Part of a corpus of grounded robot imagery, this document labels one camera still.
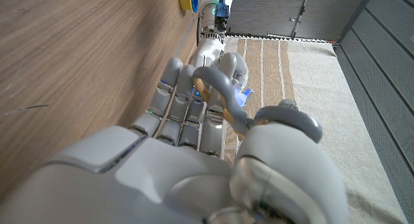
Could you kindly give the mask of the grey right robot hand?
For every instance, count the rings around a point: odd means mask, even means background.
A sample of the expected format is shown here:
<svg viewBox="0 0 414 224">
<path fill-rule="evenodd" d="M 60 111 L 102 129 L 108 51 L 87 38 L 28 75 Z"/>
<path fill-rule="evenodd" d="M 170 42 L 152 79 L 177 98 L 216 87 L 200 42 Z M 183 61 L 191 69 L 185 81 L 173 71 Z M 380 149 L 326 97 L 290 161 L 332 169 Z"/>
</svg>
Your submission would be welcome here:
<svg viewBox="0 0 414 224">
<path fill-rule="evenodd" d="M 248 118 L 230 77 L 236 58 L 193 80 L 226 108 L 242 141 L 233 165 L 151 125 L 103 129 L 55 154 L 1 203 L 2 223 L 347 223 L 340 172 L 322 128 L 290 99 Z"/>
</svg>

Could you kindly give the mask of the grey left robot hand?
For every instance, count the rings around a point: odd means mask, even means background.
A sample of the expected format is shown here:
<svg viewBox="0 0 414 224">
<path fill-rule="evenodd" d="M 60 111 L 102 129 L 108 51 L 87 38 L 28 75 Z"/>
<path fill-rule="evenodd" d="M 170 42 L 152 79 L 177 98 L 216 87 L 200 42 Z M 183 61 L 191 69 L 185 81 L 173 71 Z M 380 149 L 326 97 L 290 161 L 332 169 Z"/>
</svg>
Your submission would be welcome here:
<svg viewBox="0 0 414 224">
<path fill-rule="evenodd" d="M 240 107 L 244 107 L 254 93 L 253 90 L 246 87 L 248 84 L 248 67 L 240 54 L 236 52 L 230 52 L 230 54 L 233 54 L 236 58 L 235 69 L 232 71 L 231 76 L 228 71 L 225 71 L 224 74 L 230 77 L 234 87 L 235 100 Z M 190 57 L 189 64 L 196 69 L 202 66 L 211 66 L 218 69 L 223 56 L 223 41 L 202 39 L 194 54 Z"/>
</svg>

